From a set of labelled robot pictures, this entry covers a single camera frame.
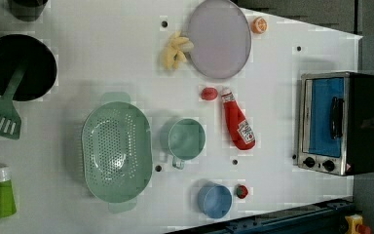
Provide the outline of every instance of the ketchup label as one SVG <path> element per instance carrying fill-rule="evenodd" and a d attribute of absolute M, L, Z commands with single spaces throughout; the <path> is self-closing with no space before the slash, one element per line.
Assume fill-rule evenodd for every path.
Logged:
<path fill-rule="evenodd" d="M 254 141 L 254 133 L 253 133 L 253 130 L 248 125 L 247 120 L 243 120 L 241 123 L 239 123 L 238 132 L 239 132 L 239 135 L 244 140 L 245 144 L 249 144 L 252 141 Z"/>
<path fill-rule="evenodd" d="M 223 100 L 223 103 L 229 102 L 229 101 L 235 101 L 235 97 L 232 93 L 222 96 L 221 99 Z"/>

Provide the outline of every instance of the toaster oven knob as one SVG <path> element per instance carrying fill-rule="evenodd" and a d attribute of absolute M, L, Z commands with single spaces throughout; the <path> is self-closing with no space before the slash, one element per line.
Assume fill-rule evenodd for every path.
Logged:
<path fill-rule="evenodd" d="M 308 157 L 305 159 L 305 161 L 303 161 L 303 163 L 306 164 L 308 168 L 312 168 L 315 165 L 315 159 Z"/>
<path fill-rule="evenodd" d="M 335 164 L 330 161 L 330 160 L 327 160 L 326 162 L 324 162 L 322 164 L 324 166 L 324 168 L 328 171 L 328 172 L 332 172 L 333 170 L 335 170 Z"/>

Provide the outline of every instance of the blue bowl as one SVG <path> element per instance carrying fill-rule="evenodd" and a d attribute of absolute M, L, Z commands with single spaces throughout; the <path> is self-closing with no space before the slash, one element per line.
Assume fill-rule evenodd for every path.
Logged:
<path fill-rule="evenodd" d="M 199 192 L 200 210 L 211 218 L 221 218 L 232 207 L 229 189 L 217 183 L 208 183 Z"/>

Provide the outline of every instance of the toaster oven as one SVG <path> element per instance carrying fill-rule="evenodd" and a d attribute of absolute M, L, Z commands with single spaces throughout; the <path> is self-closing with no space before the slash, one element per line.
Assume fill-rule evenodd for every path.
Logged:
<path fill-rule="evenodd" d="M 374 172 L 374 76 L 302 75 L 298 166 L 337 176 Z"/>

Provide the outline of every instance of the green slotted spatula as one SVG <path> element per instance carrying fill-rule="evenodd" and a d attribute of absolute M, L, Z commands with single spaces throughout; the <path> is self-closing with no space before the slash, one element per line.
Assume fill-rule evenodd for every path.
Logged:
<path fill-rule="evenodd" d="M 19 139 L 21 120 L 14 108 L 12 99 L 20 81 L 29 65 L 29 58 L 22 58 L 8 84 L 3 96 L 0 97 L 0 136 Z"/>

